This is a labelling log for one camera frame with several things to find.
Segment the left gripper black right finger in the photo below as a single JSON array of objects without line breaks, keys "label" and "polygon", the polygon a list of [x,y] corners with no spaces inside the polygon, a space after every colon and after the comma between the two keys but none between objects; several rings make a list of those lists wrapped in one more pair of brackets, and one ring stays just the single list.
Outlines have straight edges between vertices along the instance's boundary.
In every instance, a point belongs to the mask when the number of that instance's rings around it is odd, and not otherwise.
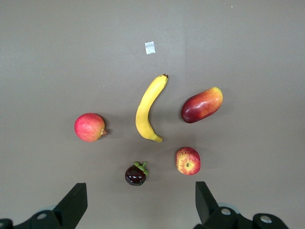
[{"label": "left gripper black right finger", "polygon": [[253,223],[230,207],[221,207],[205,182],[195,184],[195,205],[201,223],[196,229],[251,229]]}]

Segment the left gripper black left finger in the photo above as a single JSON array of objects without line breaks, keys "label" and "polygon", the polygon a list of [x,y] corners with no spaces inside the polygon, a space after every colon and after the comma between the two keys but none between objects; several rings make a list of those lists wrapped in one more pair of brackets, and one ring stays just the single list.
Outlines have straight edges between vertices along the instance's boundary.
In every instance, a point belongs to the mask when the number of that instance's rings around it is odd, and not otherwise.
[{"label": "left gripper black left finger", "polygon": [[77,183],[52,210],[43,210],[15,229],[74,229],[88,207],[87,186]]}]

